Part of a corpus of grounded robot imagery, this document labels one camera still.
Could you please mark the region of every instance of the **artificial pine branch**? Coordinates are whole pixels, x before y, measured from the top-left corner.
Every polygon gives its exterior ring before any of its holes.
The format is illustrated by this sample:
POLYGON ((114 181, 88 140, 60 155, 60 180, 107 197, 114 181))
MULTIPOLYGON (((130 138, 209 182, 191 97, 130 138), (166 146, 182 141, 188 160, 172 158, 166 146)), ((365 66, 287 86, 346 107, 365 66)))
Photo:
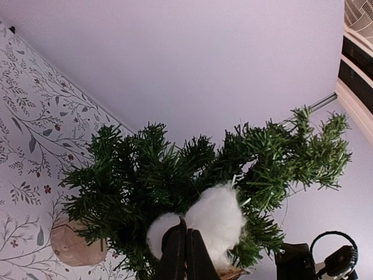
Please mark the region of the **artificial pine branch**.
POLYGON ((163 124, 149 124, 135 135, 103 127, 89 144, 93 164, 64 180, 79 188, 65 212, 84 223, 79 234, 88 242, 109 239, 110 248, 125 255, 122 268, 148 280, 157 265, 146 244, 150 225, 164 213, 186 213, 205 189, 236 175, 239 202, 250 202, 242 206, 247 218, 242 239, 229 255, 240 267, 253 265, 262 250, 271 253, 282 244, 284 234, 269 214, 281 207, 292 186, 339 188, 350 161, 342 139, 349 127, 346 116, 332 114, 315 133, 310 112, 294 110, 291 126, 239 125, 226 132, 218 148, 201 135, 178 150, 166 140, 163 124))

